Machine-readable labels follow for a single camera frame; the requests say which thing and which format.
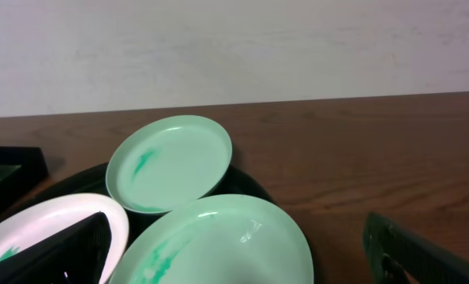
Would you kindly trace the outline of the white plate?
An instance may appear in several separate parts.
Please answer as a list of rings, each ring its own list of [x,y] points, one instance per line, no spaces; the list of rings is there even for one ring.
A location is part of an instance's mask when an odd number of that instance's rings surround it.
[[[78,193],[29,207],[0,223],[0,261],[23,252],[95,213],[106,215],[111,246],[99,282],[111,277],[128,242],[129,220],[123,207],[108,196]]]

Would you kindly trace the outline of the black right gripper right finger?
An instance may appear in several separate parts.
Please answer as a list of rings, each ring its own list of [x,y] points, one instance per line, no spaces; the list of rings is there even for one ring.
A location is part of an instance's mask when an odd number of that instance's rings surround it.
[[[469,262],[387,217],[368,214],[362,235],[375,283],[469,284]]]

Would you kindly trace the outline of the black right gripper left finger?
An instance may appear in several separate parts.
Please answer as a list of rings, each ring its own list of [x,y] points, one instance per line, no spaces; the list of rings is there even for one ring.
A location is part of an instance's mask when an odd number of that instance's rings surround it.
[[[107,216],[98,212],[0,261],[0,283],[94,283],[111,246]]]

